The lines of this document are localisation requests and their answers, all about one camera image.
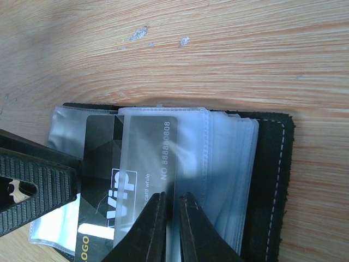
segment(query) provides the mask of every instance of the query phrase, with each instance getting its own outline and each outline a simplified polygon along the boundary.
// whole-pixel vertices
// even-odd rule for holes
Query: wallet
[[[82,109],[118,110],[119,106],[65,103]],[[294,135],[292,117],[282,113],[237,112],[259,121],[259,133],[240,256],[246,262],[278,261],[282,218],[290,180]],[[57,250],[73,262],[74,257]]]

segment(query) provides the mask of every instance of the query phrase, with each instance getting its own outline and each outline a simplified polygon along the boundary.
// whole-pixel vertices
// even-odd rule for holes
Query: black wallet cover
[[[113,105],[65,103],[85,109],[117,110]],[[260,124],[241,250],[246,262],[278,261],[282,217],[290,179],[294,124],[281,113],[233,112]],[[69,261],[74,257],[59,251]]]

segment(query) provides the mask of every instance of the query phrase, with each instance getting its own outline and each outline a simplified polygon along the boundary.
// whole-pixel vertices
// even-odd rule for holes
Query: wooden surface
[[[0,128],[39,143],[64,102],[291,114],[280,261],[348,261],[348,0],[3,0],[0,35]],[[27,235],[0,261],[64,261]]]

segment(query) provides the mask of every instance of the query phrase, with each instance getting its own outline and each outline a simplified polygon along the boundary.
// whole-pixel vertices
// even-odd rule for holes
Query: white stitching
[[[282,140],[281,140],[281,146],[280,146],[280,159],[279,159],[279,164],[278,164],[278,176],[276,177],[274,201],[273,201],[272,214],[270,215],[270,223],[269,223],[269,230],[268,230],[268,240],[267,240],[267,249],[266,249],[266,261],[268,261],[270,233],[271,233],[271,231],[272,231],[273,217],[274,217],[275,204],[276,204],[276,196],[277,196],[277,194],[278,194],[278,188],[279,188],[281,159],[282,159],[282,154],[283,154],[283,152],[284,152],[285,126],[284,126],[284,124],[283,124],[282,122],[275,121],[275,120],[269,120],[269,119],[257,119],[257,120],[276,122],[276,123],[281,124],[281,126],[282,126]]]

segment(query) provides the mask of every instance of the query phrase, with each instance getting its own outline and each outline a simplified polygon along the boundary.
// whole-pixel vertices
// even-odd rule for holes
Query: wood grain
[[[347,261],[349,1],[12,0],[0,30],[0,128],[36,142],[64,102],[291,114],[280,261]],[[27,233],[1,261],[64,261]]]

